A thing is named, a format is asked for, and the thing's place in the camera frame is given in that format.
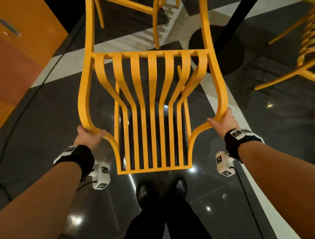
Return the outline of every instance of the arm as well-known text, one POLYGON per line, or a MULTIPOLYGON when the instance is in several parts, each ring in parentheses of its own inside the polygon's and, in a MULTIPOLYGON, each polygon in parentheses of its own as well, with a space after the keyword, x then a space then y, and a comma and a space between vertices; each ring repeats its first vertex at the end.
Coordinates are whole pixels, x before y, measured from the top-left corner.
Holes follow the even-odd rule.
MULTIPOLYGON (((105 132, 92 136, 78 127, 75 145, 94 149, 105 132)), ((62 162, 0 211, 1 238, 53 238, 62 233, 81 179, 75 162, 62 162)))
MULTIPOLYGON (((208 119, 220 136, 239 128, 229 108, 222 123, 208 119)), ((259 141, 243 143, 238 154, 260 189, 301 238, 315 238, 315 165, 259 141)))

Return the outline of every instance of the black wrist strap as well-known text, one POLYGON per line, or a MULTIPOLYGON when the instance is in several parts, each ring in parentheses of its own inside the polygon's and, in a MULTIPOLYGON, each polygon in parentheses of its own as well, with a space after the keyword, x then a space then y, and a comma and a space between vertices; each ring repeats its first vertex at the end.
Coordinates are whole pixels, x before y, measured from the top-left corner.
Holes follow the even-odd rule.
POLYGON ((77 163, 82 171, 81 181, 92 172, 94 167, 94 157, 89 147, 85 145, 73 145, 68 147, 54 163, 54 166, 61 162, 75 162, 77 163))
POLYGON ((238 155, 238 147, 242 143, 249 141, 259 141, 264 143, 263 139, 260 136, 254 134, 252 131, 249 131, 247 129, 229 130, 224 136, 224 141, 226 143, 226 150, 229 156, 240 161, 241 163, 243 162, 238 155))

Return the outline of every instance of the yellow chair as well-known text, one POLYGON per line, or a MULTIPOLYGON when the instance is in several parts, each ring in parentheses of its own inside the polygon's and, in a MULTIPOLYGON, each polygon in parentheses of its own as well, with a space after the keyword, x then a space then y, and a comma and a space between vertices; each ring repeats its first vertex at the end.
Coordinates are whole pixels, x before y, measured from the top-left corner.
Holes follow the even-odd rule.
POLYGON ((200 16, 202 22, 202 33, 205 49, 200 50, 162 50, 162 51, 142 51, 142 52, 115 52, 115 53, 95 53, 94 52, 94 1, 86 0, 86 39, 85 39, 85 55, 83 71, 81 76, 80 90, 78 96, 78 110, 81 123, 83 127, 89 130, 92 134, 97 134, 100 129, 96 128, 91 121, 89 113, 89 94, 91 85, 92 69, 95 70, 98 80, 104 86, 104 88, 115 99, 115 112, 114 112, 114 136, 107 133, 104 138, 107 139, 115 153, 117 173, 129 174, 140 172, 156 172, 175 169, 187 169, 192 167, 192 149, 196 137, 202 131, 211 128, 211 126, 205 122, 191 132, 190 119, 188 112, 187 97, 196 88, 196 86, 204 78, 207 70, 207 65, 211 70, 212 78, 214 81, 215 89, 218 95, 218 109, 215 115, 215 120, 221 121, 227 110, 227 93, 225 83, 222 74, 219 69, 219 65, 213 49, 209 20, 207 0, 200 0, 200 16), (169 91, 170 85, 173 80, 174 74, 174 57, 180 56, 182 60, 182 66, 177 66, 177 71, 180 76, 178 84, 172 94, 172 97, 168 104, 169 115, 173 115, 174 102, 181 93, 180 100, 176 105, 177 109, 177 127, 178 127, 178 155, 179 165, 175 165, 175 147, 174 147, 174 131, 172 125, 173 117, 169 117, 169 148, 170 148, 170 166, 166 166, 165 158, 165 139, 164 139, 164 120, 163 120, 163 104, 166 95, 169 91), (191 56, 199 57, 199 65, 189 78, 191 69, 191 56), (162 166, 158 167, 157 164, 157 147, 156 147, 156 125, 155 125, 155 109, 154 102, 156 98, 156 84, 157 84, 157 57, 163 57, 165 59, 165 80, 163 83, 162 93, 159 100, 159 127, 161 135, 161 156, 162 166), (139 163, 139 144, 138 144, 138 123, 137 123, 137 107, 136 103, 127 87, 127 84, 123 76, 122 59, 130 58, 132 80, 135 87, 135 91, 140 104, 141 114, 141 127, 143 137, 143 158, 144 168, 140 168, 139 163), (146 132, 146 113, 145 102, 142 91, 142 85, 140 80, 140 67, 139 58, 148 59, 149 68, 149 102, 150 102, 150 125, 151 125, 151 137, 152 137, 152 156, 153 156, 153 168, 149 168, 148 163, 148 145, 147 145, 147 132, 146 132), (115 88, 107 80, 104 59, 113 60, 113 69, 116 78, 115 88), (129 151, 129 133, 128 133, 128 115, 127 107, 119 96, 120 90, 124 93, 128 100, 133 118, 133 132, 134 132, 134 158, 135 169, 130 167, 130 151, 129 151), (184 104, 184 115, 186 121, 186 131, 188 135, 188 164, 184 165, 183 159, 183 138, 182 138, 182 121, 181 121, 181 107, 184 104), (119 106, 122 108, 123 118, 123 131, 124 131, 124 144, 125 144, 125 160, 126 170, 122 170, 121 159, 119 155, 119 106))
POLYGON ((266 88, 268 86, 277 84, 281 81, 284 81, 286 79, 289 79, 292 76, 300 75, 303 76, 309 80, 315 81, 315 74, 311 71, 308 71, 307 69, 315 65, 315 58, 312 58, 306 62, 304 62, 305 55, 315 52, 315 47, 312 46, 315 44, 315 39, 312 39, 315 36, 315 8, 313 8, 306 16, 299 19, 295 24, 290 26, 285 32, 283 32, 281 35, 277 36, 276 38, 272 39, 268 42, 269 45, 274 43, 275 41, 279 40, 286 34, 288 34, 290 31, 292 31, 294 28, 299 26, 303 22, 307 22, 306 27, 304 29, 304 33, 302 36, 302 43, 301 43, 301 49, 299 52, 299 57, 297 59, 297 67, 292 72, 285 74, 284 76, 281 76, 273 81, 266 82, 264 84, 258 85, 255 87, 255 90, 260 90, 263 88, 266 88))
MULTIPOLYGON (((113 3, 117 3, 119 5, 123 5, 128 8, 135 9, 140 12, 144 12, 147 14, 152 15, 153 20, 153 39, 155 43, 155 48, 160 48, 160 43, 158 40, 158 10, 163 7, 166 3, 166 0, 153 0, 153 7, 148 7, 139 3, 135 3, 130 0, 107 0, 113 3)), ((102 12, 102 7, 100 5, 100 0, 95 0, 97 12, 100 19, 100 26, 101 28, 104 28, 104 17, 102 12)), ((179 8, 179 0, 176 0, 176 8, 179 8)))

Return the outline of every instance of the hand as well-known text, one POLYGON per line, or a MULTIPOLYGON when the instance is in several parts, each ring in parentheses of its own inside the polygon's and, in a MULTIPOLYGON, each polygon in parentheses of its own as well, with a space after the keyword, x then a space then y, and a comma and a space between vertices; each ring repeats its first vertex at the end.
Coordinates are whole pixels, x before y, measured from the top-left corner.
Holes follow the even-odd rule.
POLYGON ((101 139, 106 135, 106 131, 102 130, 97 135, 91 135, 85 131, 85 129, 79 125, 77 128, 78 136, 74 140, 74 145, 85 145, 94 150, 100 144, 101 139))
POLYGON ((213 126, 217 133, 224 138, 225 134, 231 129, 239 129, 239 125, 236 122, 235 118, 232 115, 231 108, 228 108, 222 123, 216 122, 214 119, 208 118, 207 122, 213 126))

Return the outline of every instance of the shoe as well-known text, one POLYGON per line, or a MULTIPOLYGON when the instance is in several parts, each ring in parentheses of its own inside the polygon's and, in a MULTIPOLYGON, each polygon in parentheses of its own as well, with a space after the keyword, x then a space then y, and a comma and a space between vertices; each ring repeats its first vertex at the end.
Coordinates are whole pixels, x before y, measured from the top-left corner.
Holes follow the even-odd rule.
POLYGON ((155 188, 147 181, 142 181, 138 184, 136 197, 142 210, 158 203, 158 195, 155 188))
POLYGON ((182 176, 176 176, 170 188, 170 194, 176 194, 186 200, 187 182, 182 176))

